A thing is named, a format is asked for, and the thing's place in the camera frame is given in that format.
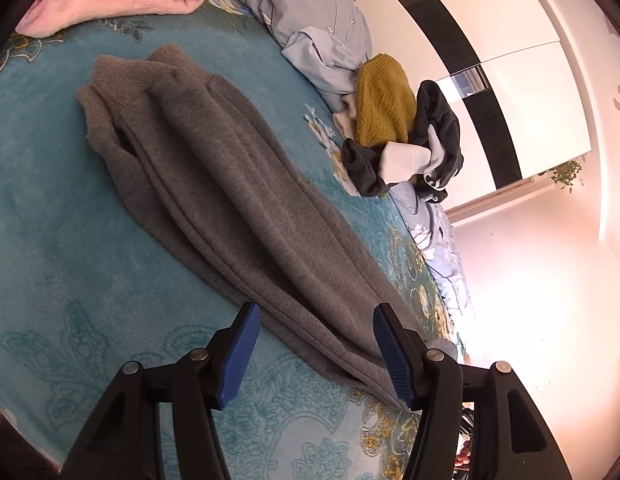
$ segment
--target white wardrobe door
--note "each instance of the white wardrobe door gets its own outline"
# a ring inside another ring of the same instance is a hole
[[[558,41],[538,0],[441,0],[480,61]]]
[[[446,77],[443,61],[398,0],[355,0],[365,16],[374,53],[394,57],[417,90],[423,79]]]
[[[590,150],[583,106],[560,43],[481,66],[506,118],[523,178]]]
[[[461,100],[450,100],[449,105],[461,126],[464,161],[461,171],[445,186],[447,198],[442,205],[446,210],[496,191],[488,159],[465,104]]]

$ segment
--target white wall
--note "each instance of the white wall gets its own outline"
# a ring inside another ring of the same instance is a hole
[[[620,38],[593,0],[540,1],[559,31],[590,129],[584,186],[573,195],[620,260]]]
[[[620,453],[620,262],[565,190],[455,229],[486,346],[507,360],[574,480]]]

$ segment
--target pillow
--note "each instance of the pillow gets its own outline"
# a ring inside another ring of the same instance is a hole
[[[410,182],[390,188],[410,235],[437,283],[445,307],[465,351],[475,358],[483,354],[468,291],[461,255],[455,246],[452,225],[439,204],[419,200]]]

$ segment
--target blue gripper pad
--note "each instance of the blue gripper pad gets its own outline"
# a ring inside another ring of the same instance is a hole
[[[216,400],[221,409],[224,409],[238,393],[260,331],[261,313],[259,305],[251,303],[221,365],[219,390],[216,395]]]
[[[372,322],[376,344],[381,350],[381,356],[390,374],[396,396],[410,407],[416,400],[412,380],[413,370],[405,351],[394,336],[390,321],[381,305],[375,308]]]

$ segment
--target screw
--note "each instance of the screw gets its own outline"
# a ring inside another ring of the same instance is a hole
[[[123,365],[121,370],[125,373],[125,375],[136,374],[139,371],[139,363],[136,361],[128,361]]]
[[[443,352],[440,351],[438,348],[430,348],[426,353],[426,357],[430,359],[430,361],[438,363],[445,358],[445,354],[443,354]]]
[[[502,374],[509,374],[512,371],[512,367],[510,363],[506,361],[498,361],[496,362],[496,370],[500,371]]]
[[[192,352],[190,352],[190,359],[193,361],[205,361],[207,356],[208,353],[205,348],[195,348]]]

